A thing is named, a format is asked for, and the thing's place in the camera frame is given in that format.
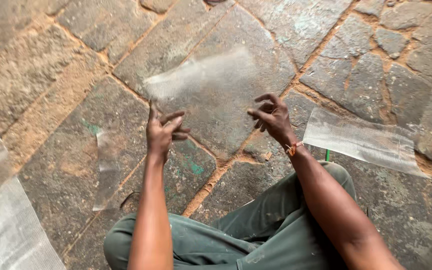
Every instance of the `green pants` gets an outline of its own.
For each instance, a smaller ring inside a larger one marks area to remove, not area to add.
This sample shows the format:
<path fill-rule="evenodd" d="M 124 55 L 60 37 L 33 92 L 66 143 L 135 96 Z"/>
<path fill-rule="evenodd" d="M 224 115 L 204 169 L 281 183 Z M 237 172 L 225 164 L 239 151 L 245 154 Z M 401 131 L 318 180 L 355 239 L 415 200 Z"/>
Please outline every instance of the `green pants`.
<path fill-rule="evenodd" d="M 348 172 L 335 163 L 320 163 L 356 200 Z M 123 217 L 106 235 L 104 254 L 112 270 L 127 268 L 135 218 Z M 346 269 L 312 217 L 296 173 L 211 226 L 173 214 L 169 222 L 175 269 Z"/>

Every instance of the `finger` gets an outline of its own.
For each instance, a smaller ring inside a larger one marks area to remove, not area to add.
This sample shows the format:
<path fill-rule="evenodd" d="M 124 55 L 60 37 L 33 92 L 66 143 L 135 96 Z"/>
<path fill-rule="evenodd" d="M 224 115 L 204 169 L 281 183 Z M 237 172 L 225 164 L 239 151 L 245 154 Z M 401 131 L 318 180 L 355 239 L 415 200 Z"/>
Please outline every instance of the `finger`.
<path fill-rule="evenodd" d="M 274 110 L 274 104 L 270 102 L 264 102 L 259 109 L 265 113 L 272 112 Z"/>
<path fill-rule="evenodd" d="M 270 122 L 272 120 L 274 120 L 274 116 L 266 113 L 262 110 L 258 110 L 258 109 L 248 109 L 248 114 L 251 115 L 253 117 L 253 119 L 261 119 L 264 122 Z"/>
<path fill-rule="evenodd" d="M 188 138 L 188 133 L 184 132 L 173 132 L 172 139 L 173 141 L 183 141 Z"/>
<path fill-rule="evenodd" d="M 265 100 L 270 100 L 275 105 L 281 105 L 281 103 L 282 103 L 281 100 L 279 99 L 279 97 L 273 93 L 262 94 L 262 95 L 260 95 L 254 99 L 254 101 L 256 101 L 256 102 L 265 101 Z"/>
<path fill-rule="evenodd" d="M 183 116 L 183 115 L 184 115 L 184 112 L 182 110 L 178 110 L 178 111 L 172 112 L 170 114 L 166 114 L 166 115 L 161 116 L 159 118 L 159 121 L 161 121 L 161 125 L 164 126 L 168 121 L 171 121 L 171 120 L 175 119 L 176 117 Z"/>
<path fill-rule="evenodd" d="M 191 128 L 183 128 L 183 127 L 180 127 L 180 128 L 178 128 L 178 130 L 177 130 L 176 132 L 189 133 L 189 132 L 191 132 Z"/>
<path fill-rule="evenodd" d="M 175 132 L 178 128 L 181 127 L 181 124 L 183 123 L 183 117 L 178 116 L 175 119 L 173 119 L 171 122 L 167 122 L 165 125 L 165 129 L 168 129 L 171 133 Z"/>
<path fill-rule="evenodd" d="M 153 101 L 149 101 L 149 118 L 150 120 L 158 119 L 158 109 L 156 109 L 156 105 L 153 103 Z"/>
<path fill-rule="evenodd" d="M 259 119 L 259 120 L 256 122 L 256 124 L 254 125 L 254 128 L 255 128 L 255 129 L 258 129 L 258 128 L 261 127 L 262 124 L 263 124 L 263 120 Z"/>

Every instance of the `wrist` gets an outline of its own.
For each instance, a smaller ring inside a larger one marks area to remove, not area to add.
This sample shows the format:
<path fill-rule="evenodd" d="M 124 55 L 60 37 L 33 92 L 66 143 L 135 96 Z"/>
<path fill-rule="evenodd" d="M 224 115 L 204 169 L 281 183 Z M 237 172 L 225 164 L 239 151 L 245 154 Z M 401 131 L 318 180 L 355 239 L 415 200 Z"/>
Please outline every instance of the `wrist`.
<path fill-rule="evenodd" d="M 286 132 L 279 141 L 279 144 L 286 150 L 288 146 L 294 145 L 298 143 L 300 140 L 296 136 L 296 134 L 291 130 Z"/>
<path fill-rule="evenodd" d="M 163 166 L 165 163 L 165 158 L 161 153 L 148 151 L 146 157 L 146 163 L 151 166 Z"/>

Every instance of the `mesh piece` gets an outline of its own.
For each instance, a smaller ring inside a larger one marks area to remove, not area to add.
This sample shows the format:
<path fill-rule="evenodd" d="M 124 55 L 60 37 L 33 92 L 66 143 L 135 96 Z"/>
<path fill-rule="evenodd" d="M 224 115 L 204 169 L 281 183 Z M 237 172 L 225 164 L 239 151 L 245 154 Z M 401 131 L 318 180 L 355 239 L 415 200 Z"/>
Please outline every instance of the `mesh piece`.
<path fill-rule="evenodd" d="M 115 132 L 108 131 L 97 134 L 99 179 L 93 211 L 119 207 L 119 184 L 122 179 L 117 152 L 118 145 L 115 145 L 112 139 L 114 135 Z"/>
<path fill-rule="evenodd" d="M 260 70 L 245 47 L 198 61 L 187 61 L 168 72 L 143 82 L 146 97 L 159 104 L 190 104 L 199 110 L 212 108 L 209 114 L 220 121 L 243 118 L 248 101 L 242 95 L 261 89 Z"/>
<path fill-rule="evenodd" d="M 427 177 L 414 156 L 417 133 L 395 125 L 313 109 L 303 142 L 386 168 Z"/>
<path fill-rule="evenodd" d="M 63 270 L 0 139 L 0 270 Z"/>

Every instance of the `small wood chip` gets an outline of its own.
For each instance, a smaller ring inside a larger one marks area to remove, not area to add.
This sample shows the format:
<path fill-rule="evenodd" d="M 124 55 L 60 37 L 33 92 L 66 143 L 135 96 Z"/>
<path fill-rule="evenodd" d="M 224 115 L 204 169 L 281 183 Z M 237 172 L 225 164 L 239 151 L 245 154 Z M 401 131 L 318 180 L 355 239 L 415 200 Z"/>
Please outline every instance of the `small wood chip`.
<path fill-rule="evenodd" d="M 264 155 L 264 159 L 265 159 L 266 161 L 268 161 L 268 160 L 271 158 L 272 155 L 273 155 L 273 153 L 271 153 L 271 152 L 267 152 L 267 153 Z"/>

